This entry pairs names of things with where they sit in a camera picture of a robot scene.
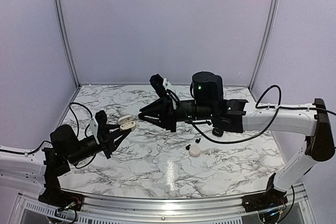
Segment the aluminum frame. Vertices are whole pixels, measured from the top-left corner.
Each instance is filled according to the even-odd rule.
[[[303,184],[296,184],[295,203],[299,203],[305,224],[314,224],[307,194]],[[245,213],[241,206],[242,195],[233,195],[202,199],[136,199],[112,196],[85,194],[83,207],[78,213],[76,223],[225,223],[241,219],[242,216],[255,215],[257,212]],[[293,199],[291,190],[288,191],[289,203]],[[9,224],[22,221],[25,209],[53,217],[56,207],[43,204],[37,196],[29,193],[18,195],[16,207]],[[58,218],[72,220],[70,212]]]
[[[278,5],[279,5],[279,0],[271,0],[264,36],[262,38],[260,50],[258,53],[258,58],[256,61],[256,65],[254,67],[253,74],[251,76],[250,84],[248,86],[248,89],[251,92],[256,85],[256,82],[257,82],[257,79],[258,79],[258,76],[261,70],[261,66],[263,64],[262,62],[264,61],[264,58],[265,58],[267,45],[269,42],[270,34],[272,32],[272,28],[274,26]]]
[[[55,4],[55,9],[56,9],[56,16],[57,16],[59,31],[60,31],[60,34],[61,34],[61,40],[62,40],[62,44],[63,44],[63,47],[64,47],[65,56],[67,58],[67,62],[68,62],[69,70],[70,70],[70,73],[71,73],[72,81],[74,82],[74,85],[76,86],[76,88],[79,88],[80,83],[79,83],[78,75],[77,75],[77,72],[76,72],[75,63],[73,61],[74,59],[72,57],[70,43],[69,43],[68,36],[67,36],[67,31],[66,31],[66,28],[65,28],[65,22],[64,22],[64,18],[63,18],[61,1],[60,0],[54,0],[54,4]]]

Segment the black cable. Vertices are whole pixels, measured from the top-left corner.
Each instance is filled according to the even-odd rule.
[[[85,128],[85,131],[84,131],[84,134],[85,134],[85,137],[88,137],[88,135],[87,135],[87,131],[88,131],[88,128],[90,127],[90,124],[88,124],[88,126],[86,126],[86,128]]]
[[[278,223],[282,222],[288,215],[289,213],[291,212],[291,210],[293,209],[293,206],[294,206],[294,203],[295,203],[295,191],[294,191],[294,187],[292,187],[292,192],[293,192],[293,202],[292,202],[292,205],[290,206],[288,212],[284,215],[284,217],[278,221]]]
[[[195,99],[193,95],[193,83],[190,83],[190,95],[193,99]]]
[[[76,169],[82,169],[82,168],[84,168],[84,167],[87,167],[89,164],[92,163],[92,161],[94,160],[95,157],[96,157],[96,155],[94,154],[94,156],[92,157],[92,159],[91,159],[87,164],[85,164],[85,165],[83,165],[83,166],[81,166],[81,167],[77,167],[77,166],[75,165],[75,168],[76,168]]]
[[[257,109],[275,109],[275,106],[271,105],[271,106],[259,106],[257,107]],[[309,108],[309,107],[286,107],[286,106],[279,106],[279,109],[283,109],[283,110],[316,110],[316,111],[323,111],[325,113],[329,113],[332,114],[334,116],[336,116],[336,112],[333,112],[331,110],[327,110],[327,109],[322,109],[322,108]]]
[[[77,124],[77,134],[76,134],[76,137],[78,137],[78,135],[79,135],[79,122],[78,122],[76,114],[74,113],[74,111],[71,108],[71,104],[69,104],[69,109],[70,109],[70,111],[72,112],[72,114],[74,115],[74,117],[76,119],[76,124]]]
[[[262,97],[272,88],[278,88],[279,90],[279,105],[281,104],[281,89],[279,86],[277,85],[273,85],[271,87],[269,87],[263,94],[262,94]],[[275,114],[274,116],[272,117],[271,121],[267,124],[267,126],[261,131],[259,132],[258,134],[254,135],[254,136],[250,136],[248,138],[245,138],[245,139],[242,139],[242,140],[236,140],[236,141],[231,141],[231,142],[222,142],[222,141],[217,141],[217,140],[213,140],[211,139],[210,137],[208,137],[207,135],[205,135],[196,125],[195,123],[189,118],[188,116],[188,113],[185,111],[185,109],[183,108],[182,104],[181,104],[181,101],[179,99],[179,97],[171,90],[167,89],[167,92],[170,93],[175,101],[177,101],[177,104],[181,107],[182,111],[185,113],[185,115],[187,116],[188,118],[188,121],[189,123],[199,132],[199,134],[201,134],[203,137],[205,137],[207,140],[209,140],[210,142],[213,142],[213,143],[216,143],[216,144],[238,144],[238,143],[243,143],[243,142],[246,142],[246,141],[249,141],[249,140],[252,140],[256,137],[259,137],[261,136],[262,134],[264,134],[268,128],[272,125],[273,121],[275,120],[275,118],[277,117],[278,113],[279,113],[279,108],[275,111]]]
[[[278,85],[272,85],[269,86],[261,95],[261,97],[258,99],[257,103],[256,103],[256,109],[260,109],[260,107],[258,107],[259,103],[261,102],[261,100],[264,98],[264,96],[268,93],[268,91],[270,91],[273,88],[277,88],[279,91],[279,99],[278,99],[278,105],[281,104],[281,98],[282,98],[282,91],[281,88]]]
[[[75,218],[69,224],[74,224],[76,222],[76,220],[77,220],[77,211],[76,210],[74,210],[74,211],[75,211]]]
[[[90,126],[90,124],[88,124],[88,126],[86,126],[86,128],[85,128],[85,131],[84,131],[85,137],[88,137],[88,135],[87,135],[87,131],[88,131],[89,126]],[[92,163],[92,161],[94,160],[95,157],[96,157],[96,155],[94,154],[94,156],[92,157],[92,159],[91,159],[87,164],[85,164],[85,165],[83,165],[83,166],[81,166],[81,167],[77,167],[77,166],[75,165],[75,168],[76,168],[76,169],[82,169],[82,168],[88,166],[89,164]]]
[[[91,112],[91,111],[88,109],[88,107],[86,107],[85,105],[83,105],[83,104],[81,104],[81,103],[78,103],[78,102],[70,102],[70,103],[69,103],[69,109],[70,109],[70,111],[72,112],[72,114],[74,115],[74,117],[75,117],[75,119],[76,119],[76,124],[77,124],[77,134],[76,134],[76,137],[78,137],[78,135],[79,135],[79,122],[78,122],[78,119],[77,119],[77,117],[76,117],[76,114],[74,113],[74,111],[73,111],[72,108],[71,108],[71,105],[72,105],[72,104],[81,106],[81,107],[83,107],[84,109],[86,109],[86,110],[90,113],[90,118],[92,118],[93,115],[92,115],[92,112]]]
[[[81,103],[78,103],[78,102],[70,102],[69,106],[71,106],[72,104],[83,107],[84,109],[86,109],[90,113],[90,118],[93,118],[92,112],[85,105],[83,105]]]
[[[43,145],[44,143],[49,143],[49,144],[51,144],[50,141],[45,141],[45,140],[44,140],[44,141],[42,141],[42,143],[41,143],[35,150],[33,150],[33,151],[31,151],[31,152],[16,152],[16,151],[3,150],[3,149],[0,149],[0,152],[7,152],[7,153],[19,154],[19,155],[26,155],[26,153],[27,153],[28,155],[31,155],[31,154],[34,154],[34,153],[38,152],[38,151],[41,149],[41,147],[42,147],[42,145]]]

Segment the marble surface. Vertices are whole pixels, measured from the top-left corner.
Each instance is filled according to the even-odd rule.
[[[181,100],[190,99],[187,86],[176,86],[176,93]],[[225,99],[253,101],[246,88],[224,88],[224,95]],[[93,113],[104,109],[108,122],[116,123],[123,115],[137,115],[140,108],[157,98],[151,86],[85,86],[75,101],[85,104]],[[80,122],[79,139],[82,139],[89,115],[79,106],[73,108]],[[136,122],[136,130],[110,159],[99,153],[83,169],[72,166],[71,172],[59,178],[61,186],[121,197],[215,197],[264,190],[268,177],[284,164],[270,132],[249,142],[219,145],[204,139],[186,123],[177,123],[177,132],[171,133],[137,118]],[[70,112],[64,123],[76,132],[76,121]],[[224,133],[216,138],[211,135],[211,126],[200,128],[219,141],[256,134]],[[188,144],[200,147],[201,155],[191,157],[185,148]]]

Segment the white wall panel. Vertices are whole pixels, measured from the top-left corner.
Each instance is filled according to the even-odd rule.
[[[336,0],[280,0],[275,26],[256,83],[260,96],[271,84],[282,87],[283,103],[323,98],[336,111]],[[268,97],[276,102],[277,93]],[[330,116],[336,137],[336,118]],[[304,136],[276,133],[287,160],[305,145]],[[318,224],[335,223],[336,157],[316,165],[304,178]]]
[[[0,145],[48,140],[74,91],[54,0],[0,0]],[[0,195],[6,224],[17,190],[0,187]]]
[[[209,70],[248,85],[270,0],[61,0],[81,83],[174,83]]]

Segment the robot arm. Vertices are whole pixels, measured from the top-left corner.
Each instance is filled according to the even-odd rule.
[[[38,194],[39,201],[54,206],[70,206],[74,199],[81,202],[82,195],[61,190],[58,177],[70,171],[69,163],[77,165],[96,153],[104,152],[110,158],[135,128],[132,116],[120,118],[117,124],[107,124],[104,111],[96,113],[90,125],[93,135],[81,141],[71,126],[61,125],[50,134],[52,147],[34,153],[17,148],[4,150],[2,146],[0,185]],[[71,208],[80,210],[81,203]]]
[[[151,85],[159,99],[140,110],[139,119],[153,123],[171,132],[176,132],[176,122],[211,120],[218,132],[263,130],[274,117],[278,105],[259,104],[247,100],[223,99],[223,84],[219,76],[209,72],[193,75],[191,90],[194,100],[179,101],[161,85],[161,77],[152,76]],[[281,105],[277,116],[268,128],[271,131],[294,132],[306,136],[307,147],[279,171],[271,175],[266,191],[245,196],[243,206],[247,212],[262,210],[287,202],[286,191],[306,174],[314,164],[331,159],[335,153],[329,117],[324,101],[300,105]]]

